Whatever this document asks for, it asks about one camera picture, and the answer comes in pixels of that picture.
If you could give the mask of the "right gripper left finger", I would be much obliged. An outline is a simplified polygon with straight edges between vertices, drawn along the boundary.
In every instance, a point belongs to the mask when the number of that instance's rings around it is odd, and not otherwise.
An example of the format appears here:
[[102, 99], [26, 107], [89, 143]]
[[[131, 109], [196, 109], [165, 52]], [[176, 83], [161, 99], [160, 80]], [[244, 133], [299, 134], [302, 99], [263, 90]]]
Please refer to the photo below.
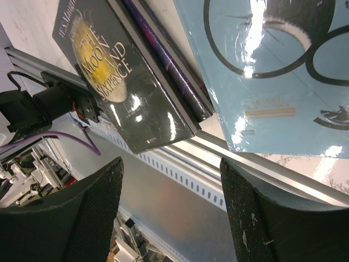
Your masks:
[[106, 261], [123, 171], [117, 157], [67, 188], [1, 209], [1, 261]]

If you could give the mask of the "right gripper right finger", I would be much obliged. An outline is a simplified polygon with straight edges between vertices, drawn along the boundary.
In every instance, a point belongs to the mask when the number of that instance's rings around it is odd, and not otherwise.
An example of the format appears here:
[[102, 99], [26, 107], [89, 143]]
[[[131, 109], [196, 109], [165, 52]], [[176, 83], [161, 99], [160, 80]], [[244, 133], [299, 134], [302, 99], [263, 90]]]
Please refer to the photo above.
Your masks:
[[348, 261], [348, 208], [289, 193], [220, 162], [238, 261]]

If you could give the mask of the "black Moon and Sixpence book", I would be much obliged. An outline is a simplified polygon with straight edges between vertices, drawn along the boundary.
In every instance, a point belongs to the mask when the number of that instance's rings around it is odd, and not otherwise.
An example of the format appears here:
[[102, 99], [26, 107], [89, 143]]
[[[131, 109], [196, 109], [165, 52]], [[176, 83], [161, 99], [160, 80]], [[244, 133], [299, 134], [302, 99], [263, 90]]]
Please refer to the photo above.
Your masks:
[[200, 130], [122, 1], [60, 1], [52, 36], [133, 153]]

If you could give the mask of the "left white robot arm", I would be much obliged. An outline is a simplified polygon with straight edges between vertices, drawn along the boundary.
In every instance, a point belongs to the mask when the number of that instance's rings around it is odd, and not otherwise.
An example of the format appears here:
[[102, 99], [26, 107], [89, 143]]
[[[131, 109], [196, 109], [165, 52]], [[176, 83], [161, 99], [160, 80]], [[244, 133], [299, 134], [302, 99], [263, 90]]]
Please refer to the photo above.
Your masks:
[[54, 120], [73, 111], [77, 90], [54, 85], [35, 95], [11, 90], [1, 93], [1, 154], [48, 132]]

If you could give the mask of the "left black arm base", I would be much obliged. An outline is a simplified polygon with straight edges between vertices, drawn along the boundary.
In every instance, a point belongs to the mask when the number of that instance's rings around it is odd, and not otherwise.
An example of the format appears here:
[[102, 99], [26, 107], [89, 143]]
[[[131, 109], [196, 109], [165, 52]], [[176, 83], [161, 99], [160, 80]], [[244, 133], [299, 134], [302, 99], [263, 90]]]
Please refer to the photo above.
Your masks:
[[75, 112], [81, 118], [99, 122], [100, 111], [97, 101], [83, 85], [46, 71], [41, 72], [41, 77], [46, 90], [37, 93], [35, 98], [41, 102], [53, 120], [68, 112]]

